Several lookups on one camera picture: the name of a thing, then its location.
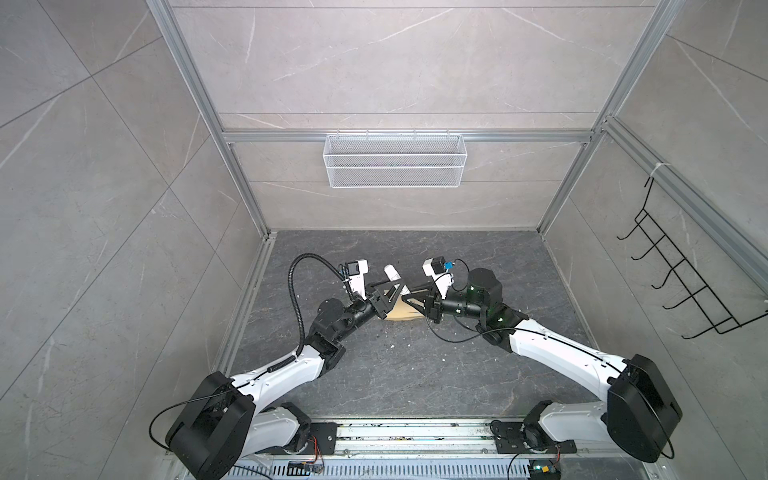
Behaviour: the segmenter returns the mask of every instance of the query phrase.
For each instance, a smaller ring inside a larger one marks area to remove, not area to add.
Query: aluminum profile rail
[[[578,141],[589,142],[592,132],[579,129],[416,129],[416,130],[330,130],[330,129],[255,129],[255,130],[226,130],[223,138],[229,143],[252,142],[295,142],[316,141],[324,142],[328,135],[425,135],[425,134],[460,134],[464,141]]]
[[[613,117],[621,109],[621,105],[627,100],[632,87],[637,83],[637,79],[643,73],[645,66],[648,65],[650,58],[658,48],[661,41],[664,39],[664,34],[667,33],[675,15],[680,11],[680,8],[685,3],[685,0],[661,0],[654,14],[651,16],[648,25],[646,26],[643,34],[640,36],[640,40],[637,43],[632,56],[630,56],[627,66],[621,72],[616,85],[614,86],[611,95],[605,102],[598,119],[592,128],[592,139],[589,145],[582,147],[582,149],[576,155],[576,158],[568,169],[568,172],[563,178],[558,191],[555,192],[552,202],[544,212],[544,216],[536,227],[536,230],[541,235],[546,235],[549,228],[554,222],[556,216],[560,213],[560,209],[565,204],[566,199],[571,194],[571,191],[579,179],[584,169],[589,163],[589,159],[592,157],[595,148],[600,143],[605,134],[603,129],[603,123],[608,117]]]
[[[661,188],[768,294],[768,254],[621,121],[608,118],[605,130],[643,170],[653,172]]]
[[[157,21],[157,27],[160,29],[160,33],[163,34],[163,38],[165,38],[166,43],[168,43],[170,54],[173,55],[176,65],[179,67],[181,77],[184,79],[184,83],[187,84],[187,87],[192,94],[197,109],[200,111],[200,116],[208,126],[210,136],[213,138],[216,148],[224,158],[224,163],[230,171],[230,175],[235,182],[237,191],[240,192],[240,196],[245,202],[253,223],[259,230],[261,237],[266,239],[267,235],[270,233],[270,229],[264,221],[264,215],[262,215],[256,202],[256,198],[253,195],[253,191],[250,189],[243,168],[237,161],[230,145],[228,145],[223,138],[223,129],[219,122],[219,118],[216,115],[214,104],[210,100],[205,85],[203,85],[200,73],[198,73],[194,66],[192,55],[189,52],[187,43],[184,41],[184,37],[181,34],[179,25],[176,23],[176,18],[174,17],[170,6],[166,0],[147,0],[147,5],[152,11],[154,19]]]

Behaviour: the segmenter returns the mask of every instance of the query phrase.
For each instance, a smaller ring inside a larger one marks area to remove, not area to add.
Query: white wire basket
[[[460,134],[334,134],[323,160],[332,188],[458,187],[467,148]]]

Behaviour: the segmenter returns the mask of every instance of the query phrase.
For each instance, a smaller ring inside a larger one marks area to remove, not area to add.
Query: black wire hook rack
[[[704,318],[706,318],[707,322],[709,322],[710,326],[708,328],[700,331],[699,333],[696,333],[695,335],[691,335],[691,336],[682,335],[682,337],[684,339],[686,339],[686,340],[695,339],[696,337],[698,337],[700,335],[703,335],[704,333],[709,332],[710,330],[714,330],[715,332],[719,333],[720,335],[723,335],[724,333],[728,333],[728,332],[731,332],[731,331],[733,331],[735,329],[739,329],[739,328],[741,328],[741,327],[743,327],[745,325],[749,325],[750,323],[752,323],[752,322],[754,322],[756,320],[759,320],[759,319],[761,319],[763,317],[768,316],[768,310],[766,310],[766,312],[763,315],[756,316],[756,317],[754,317],[754,318],[752,318],[750,320],[747,320],[746,322],[740,322],[735,316],[733,316],[733,314],[730,312],[728,307],[725,306],[723,301],[719,298],[717,293],[715,293],[715,291],[712,290],[712,287],[710,286],[710,284],[707,283],[707,281],[701,276],[701,274],[696,269],[696,267],[688,260],[688,258],[685,255],[683,255],[683,252],[680,251],[680,248],[678,248],[677,245],[675,244],[675,242],[672,241],[672,239],[669,237],[669,235],[667,235],[667,232],[664,231],[663,228],[661,228],[661,225],[659,225],[659,223],[650,215],[648,210],[646,210],[646,206],[648,204],[648,197],[650,196],[650,189],[653,187],[653,185],[654,185],[654,179],[653,179],[653,177],[649,177],[648,180],[646,180],[645,185],[644,185],[644,188],[645,187],[648,188],[648,192],[645,194],[645,201],[643,202],[643,207],[640,209],[640,212],[637,215],[635,215],[635,217],[634,217],[634,227],[632,228],[632,230],[630,230],[630,233],[628,233],[626,236],[624,236],[624,237],[616,237],[616,238],[618,238],[619,240],[626,240],[627,238],[629,238],[629,236],[632,233],[634,233],[635,230],[639,229],[641,232],[643,232],[643,234],[648,239],[648,241],[650,241],[650,248],[648,250],[646,250],[646,252],[643,253],[642,255],[640,255],[639,257],[637,257],[637,258],[630,257],[630,258],[632,260],[642,260],[650,252],[656,250],[659,253],[659,255],[661,255],[661,258],[664,259],[664,262],[666,262],[667,266],[669,267],[669,271],[667,272],[667,275],[664,277],[664,281],[661,282],[661,285],[656,286],[656,285],[651,284],[651,286],[654,289],[656,289],[656,290],[660,290],[662,287],[664,287],[664,285],[667,284],[667,280],[670,279],[670,276],[672,276],[672,274],[674,274],[675,277],[677,278],[677,280],[680,282],[680,284],[685,289],[685,291],[688,293],[688,296],[683,298],[681,301],[675,303],[673,306],[663,306],[663,308],[665,310],[672,310],[672,309],[675,309],[675,308],[679,307],[683,303],[686,303],[688,300],[693,300],[693,302],[696,303],[696,306],[699,308],[701,313],[704,315]],[[643,222],[652,222],[653,225],[655,225],[656,228],[661,232],[661,237],[659,237],[657,240],[653,240],[653,238],[651,238],[651,236],[648,234],[646,229],[643,227],[643,225],[642,225]],[[674,248],[674,250],[677,251],[677,253],[680,254],[680,257],[682,258],[682,260],[680,260],[678,262],[675,262],[675,263],[672,263],[670,261],[670,259],[667,258],[666,255],[664,255],[664,252],[661,251],[661,249],[659,248],[659,243],[662,240],[664,240],[664,239],[668,240],[668,243],[670,245],[672,245],[672,247]],[[682,266],[685,266],[685,265],[687,265],[696,274],[696,276],[699,278],[699,280],[701,280],[701,283],[703,284],[703,286],[701,288],[696,289],[695,291],[692,291],[691,288],[683,281],[683,278],[680,276],[680,274],[678,273],[677,269],[682,267]],[[712,294],[712,296],[715,298],[715,300],[717,300],[717,302],[720,304],[720,306],[723,307],[723,310],[727,314],[727,318],[726,319],[715,322],[715,321],[712,320],[712,318],[710,318],[710,316],[707,313],[707,311],[704,309],[704,307],[701,305],[699,300],[696,298],[696,295],[698,295],[699,293],[703,293],[705,290],[708,290]],[[729,326],[725,326],[724,325],[726,322],[729,322],[731,320],[735,322],[735,325],[733,325],[733,324],[730,324]]]

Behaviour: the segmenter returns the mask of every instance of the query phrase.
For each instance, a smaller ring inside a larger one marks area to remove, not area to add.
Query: white zip tie
[[[667,165],[667,166],[670,166],[670,165],[672,165],[672,164],[665,164],[665,163],[662,163],[662,162],[656,162],[656,166],[654,167],[654,169],[653,169],[653,170],[651,170],[651,171],[650,171],[650,175],[649,175],[649,177],[653,177],[653,175],[656,173],[656,170],[658,170],[658,169],[659,169],[659,167],[660,167],[660,166],[662,166],[662,165]]]

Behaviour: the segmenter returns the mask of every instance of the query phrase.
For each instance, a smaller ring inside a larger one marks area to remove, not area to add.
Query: wall tile
[[[239,295],[237,283],[214,255],[141,390],[100,478],[160,478],[164,451],[148,438],[147,425],[163,408],[189,399],[210,373]],[[164,442],[179,411],[172,410],[155,422],[155,437]]]
[[[174,7],[652,7],[654,0],[171,0]]]
[[[248,276],[250,265],[261,245],[261,236],[248,209],[243,202],[237,206],[235,214],[224,232],[224,236],[216,249],[216,253],[232,273],[237,284],[242,286]]]
[[[768,78],[768,3],[763,0],[687,0],[670,35]]]
[[[94,76],[169,184],[208,136],[161,39]]]
[[[768,391],[768,377],[764,374],[768,319],[724,335],[710,332],[692,340],[681,338],[710,325],[691,301],[674,310],[662,308],[674,305],[687,294],[674,276],[661,290],[651,287],[662,283],[666,264],[656,252],[639,261],[630,259],[650,247],[639,230],[625,241],[616,238],[634,225],[632,218],[646,194],[646,179],[647,175],[616,144],[607,143],[600,146],[571,197],[626,279],[742,472],[750,479],[762,478],[761,445],[768,440],[768,407],[763,401]],[[647,208],[737,318],[745,320],[764,313],[765,294],[657,185]],[[644,226],[653,228],[648,221]],[[649,233],[654,240],[661,235]],[[679,261],[680,254],[666,240],[660,246],[671,261]],[[687,266],[680,272],[692,288],[703,285]],[[727,318],[710,293],[701,293],[697,300],[713,319]]]
[[[240,193],[211,138],[170,188],[215,248],[240,203]]]
[[[87,80],[0,129],[0,392],[166,184]]]
[[[768,250],[768,81],[664,39],[620,118]]]
[[[224,128],[586,128],[590,113],[517,114],[228,114]]]
[[[278,230],[530,230],[558,185],[521,181],[465,182],[445,189],[333,189],[327,181],[251,182],[267,224]]]
[[[160,37],[144,0],[41,0],[94,74]]]
[[[0,125],[88,76],[35,0],[0,4]]]
[[[174,11],[219,111],[281,114],[598,111],[651,14],[650,8]]]
[[[327,182],[323,144],[237,144],[237,158],[252,181]],[[468,142],[464,181],[562,180],[578,143]]]
[[[652,359],[680,403],[683,418],[671,437],[678,477],[744,478],[611,257],[570,200],[546,241],[600,348]]]
[[[0,400],[4,478],[98,475],[213,254],[167,191]]]

